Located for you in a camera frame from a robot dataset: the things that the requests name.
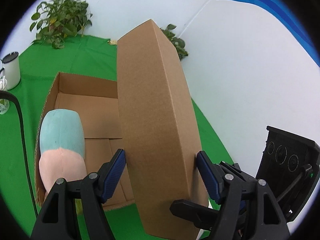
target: clear plastic cup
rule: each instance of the clear plastic cup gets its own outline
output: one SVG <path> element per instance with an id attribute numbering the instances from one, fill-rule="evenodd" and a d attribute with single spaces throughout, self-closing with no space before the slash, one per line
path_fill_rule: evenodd
<path id="1" fill-rule="evenodd" d="M 0 90 L 7 91 L 7 80 L 3 77 L 0 78 Z M 0 114 L 4 114 L 9 109 L 9 100 L 0 99 Z"/>

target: metal screw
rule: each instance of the metal screw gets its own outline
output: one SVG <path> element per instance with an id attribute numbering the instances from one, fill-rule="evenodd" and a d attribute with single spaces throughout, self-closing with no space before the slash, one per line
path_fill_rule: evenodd
<path id="1" fill-rule="evenodd" d="M 96 177 L 98 177 L 98 174 L 95 172 L 89 174 L 89 179 L 95 179 Z"/>
<path id="2" fill-rule="evenodd" d="M 261 186 L 265 186 L 267 183 L 264 179 L 259 179 L 258 180 L 258 183 L 261 185 Z"/>
<path id="3" fill-rule="evenodd" d="M 62 184 L 63 182 L 64 182 L 64 178 L 59 178 L 56 180 L 56 183 L 59 185 Z"/>
<path id="4" fill-rule="evenodd" d="M 224 177 L 227 179 L 227 180 L 233 180 L 233 175 L 232 174 L 226 174 L 226 175 L 224 175 Z"/>

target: green tablecloth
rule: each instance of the green tablecloth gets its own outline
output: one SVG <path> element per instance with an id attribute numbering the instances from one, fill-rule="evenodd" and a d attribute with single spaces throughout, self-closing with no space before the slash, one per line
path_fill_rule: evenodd
<path id="1" fill-rule="evenodd" d="M 20 56 L 21 81 L 10 92 L 19 100 L 23 113 L 28 163 L 34 185 L 34 150 L 44 101 L 58 71 L 116 80 L 116 46 L 92 36 L 68 38 L 61 50 L 32 45 Z M 232 160 L 218 136 L 194 103 L 203 150 L 214 163 Z M 13 104 L 0 115 L 0 190 L 14 217 L 31 234 L 35 215 L 23 162 L 19 119 Z M 135 205 L 106 213 L 117 240 L 158 239 L 144 233 Z M 84 217 L 79 216 L 83 240 L 89 239 Z"/>

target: teal and pink plush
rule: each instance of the teal and pink plush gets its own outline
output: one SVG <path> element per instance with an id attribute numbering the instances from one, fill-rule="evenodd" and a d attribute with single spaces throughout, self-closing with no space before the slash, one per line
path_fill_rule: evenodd
<path id="1" fill-rule="evenodd" d="M 40 130 L 39 171 L 47 193 L 58 178 L 67 181 L 87 175 L 84 132 L 79 114 L 67 109 L 49 111 Z"/>

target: brown cardboard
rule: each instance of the brown cardboard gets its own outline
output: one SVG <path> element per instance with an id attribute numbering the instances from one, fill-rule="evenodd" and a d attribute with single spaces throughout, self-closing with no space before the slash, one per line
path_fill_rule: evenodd
<path id="1" fill-rule="evenodd" d="M 84 162 L 87 173 L 98 171 L 109 162 L 122 146 L 117 82 L 76 75 L 58 73 L 50 88 L 38 128 L 35 152 L 36 200 L 42 205 L 45 189 L 39 173 L 39 130 L 48 111 L 69 109 L 78 112 L 85 137 Z M 127 167 L 121 176 L 112 198 L 103 204 L 105 210 L 115 209 L 134 203 Z"/>
<path id="2" fill-rule="evenodd" d="M 195 165 L 199 131 L 176 49 L 152 20 L 118 41 L 117 82 L 128 172 L 145 232 L 195 240 L 199 229 L 169 207 L 177 199 L 208 206 Z"/>

